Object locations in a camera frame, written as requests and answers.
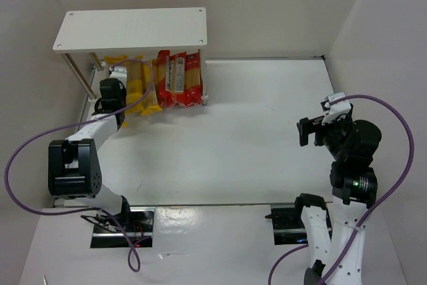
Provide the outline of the yellow spaghetti bag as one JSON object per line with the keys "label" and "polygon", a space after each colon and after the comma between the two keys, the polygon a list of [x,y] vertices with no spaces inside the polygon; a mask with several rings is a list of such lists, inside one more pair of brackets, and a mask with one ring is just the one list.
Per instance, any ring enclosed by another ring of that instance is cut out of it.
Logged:
{"label": "yellow spaghetti bag", "polygon": [[100,89],[102,98],[106,100],[106,103],[103,103],[102,105],[105,113],[112,113],[113,111],[117,111],[126,106],[126,85],[124,85],[118,79],[109,77],[110,72],[115,68],[113,65],[126,59],[126,55],[104,57],[104,62],[108,71],[108,78],[103,80]]}
{"label": "yellow spaghetti bag", "polygon": [[151,115],[162,111],[159,105],[155,87],[155,75],[152,75],[152,71],[155,72],[155,65],[153,60],[147,60],[146,64],[143,65],[143,76],[145,82],[143,100],[143,111],[142,115]]}
{"label": "yellow spaghetti bag", "polygon": [[137,61],[127,63],[126,105],[131,105],[143,96],[143,65],[138,62],[142,56],[134,57]]}

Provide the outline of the red spaghetti bag left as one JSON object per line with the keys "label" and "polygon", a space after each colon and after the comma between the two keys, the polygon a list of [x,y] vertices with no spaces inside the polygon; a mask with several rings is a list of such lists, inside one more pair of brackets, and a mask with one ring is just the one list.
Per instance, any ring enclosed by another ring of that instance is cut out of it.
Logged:
{"label": "red spaghetti bag left", "polygon": [[157,54],[157,100],[160,108],[166,109],[171,105],[171,93],[167,88],[169,80],[170,51],[161,50]]}

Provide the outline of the white two-tier shelf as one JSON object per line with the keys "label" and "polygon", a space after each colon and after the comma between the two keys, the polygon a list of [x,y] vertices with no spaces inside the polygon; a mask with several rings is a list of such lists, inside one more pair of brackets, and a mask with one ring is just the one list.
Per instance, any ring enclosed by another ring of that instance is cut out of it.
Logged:
{"label": "white two-tier shelf", "polygon": [[80,72],[72,54],[88,54],[97,70],[101,53],[152,53],[198,50],[207,46],[207,15],[204,7],[166,9],[114,9],[68,11],[53,51],[64,58],[88,98],[97,98]]}

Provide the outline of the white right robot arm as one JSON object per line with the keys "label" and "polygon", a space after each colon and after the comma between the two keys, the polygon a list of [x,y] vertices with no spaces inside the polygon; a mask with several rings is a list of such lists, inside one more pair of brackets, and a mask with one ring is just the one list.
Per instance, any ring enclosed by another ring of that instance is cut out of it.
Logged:
{"label": "white right robot arm", "polygon": [[382,133],[373,123],[349,115],[329,124],[322,120],[303,118],[297,124],[301,146],[312,133],[315,146],[325,146],[334,159],[333,202],[327,205],[312,194],[295,201],[310,250],[304,284],[361,284],[366,227],[357,224],[376,201],[378,181],[370,164]]}

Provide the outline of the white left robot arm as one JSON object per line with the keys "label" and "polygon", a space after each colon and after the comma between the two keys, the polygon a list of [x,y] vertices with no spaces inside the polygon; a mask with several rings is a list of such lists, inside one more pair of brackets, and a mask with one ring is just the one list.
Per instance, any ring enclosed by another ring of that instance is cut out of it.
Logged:
{"label": "white left robot arm", "polygon": [[86,206],[127,220],[130,206],[125,197],[103,184],[97,152],[115,134],[125,119],[126,89],[114,78],[100,82],[101,97],[95,103],[91,123],[48,148],[48,190],[52,196],[80,200]]}

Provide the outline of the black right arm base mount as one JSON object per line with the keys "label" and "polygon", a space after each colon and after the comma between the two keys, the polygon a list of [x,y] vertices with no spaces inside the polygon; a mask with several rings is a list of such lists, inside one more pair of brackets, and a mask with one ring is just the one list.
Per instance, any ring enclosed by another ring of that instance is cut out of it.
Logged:
{"label": "black right arm base mount", "polygon": [[298,215],[295,205],[282,204],[270,206],[271,213],[265,216],[273,227],[274,244],[303,245],[308,243],[306,229]]}

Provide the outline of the red spaghetti bag middle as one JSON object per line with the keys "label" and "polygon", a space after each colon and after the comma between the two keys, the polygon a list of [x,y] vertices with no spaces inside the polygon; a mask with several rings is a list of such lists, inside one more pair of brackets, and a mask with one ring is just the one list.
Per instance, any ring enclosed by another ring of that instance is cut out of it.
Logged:
{"label": "red spaghetti bag middle", "polygon": [[175,54],[172,63],[171,96],[174,103],[185,105],[185,61],[186,52]]}

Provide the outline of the red spaghetti bag rightmost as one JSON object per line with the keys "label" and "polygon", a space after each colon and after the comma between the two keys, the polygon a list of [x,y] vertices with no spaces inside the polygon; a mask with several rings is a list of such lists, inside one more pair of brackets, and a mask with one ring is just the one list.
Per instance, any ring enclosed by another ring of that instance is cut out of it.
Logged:
{"label": "red spaghetti bag rightmost", "polygon": [[185,61],[184,107],[202,104],[202,81],[199,52],[187,55]]}

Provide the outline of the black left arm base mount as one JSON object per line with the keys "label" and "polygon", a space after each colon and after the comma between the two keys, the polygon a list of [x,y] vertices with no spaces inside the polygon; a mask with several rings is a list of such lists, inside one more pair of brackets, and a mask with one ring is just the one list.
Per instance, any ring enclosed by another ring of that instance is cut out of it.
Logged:
{"label": "black left arm base mount", "polygon": [[[81,215],[81,218],[93,226],[91,248],[128,248],[124,235],[115,222],[106,216]],[[130,209],[127,221],[117,217],[131,243],[137,248],[150,248],[153,242],[155,209],[134,207]]]}

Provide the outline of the red spaghetti bag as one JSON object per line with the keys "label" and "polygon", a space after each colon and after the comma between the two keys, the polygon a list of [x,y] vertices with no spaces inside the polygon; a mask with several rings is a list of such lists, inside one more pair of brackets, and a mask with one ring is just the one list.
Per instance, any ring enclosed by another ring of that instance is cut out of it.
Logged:
{"label": "red spaghetti bag", "polygon": [[199,52],[187,55],[185,61],[184,107],[202,104],[202,81]]}
{"label": "red spaghetti bag", "polygon": [[185,61],[186,52],[175,54],[172,63],[171,96],[174,103],[185,105]]}
{"label": "red spaghetti bag", "polygon": [[161,50],[157,54],[157,100],[160,108],[166,109],[171,105],[171,93],[167,88],[169,80],[170,51]]}

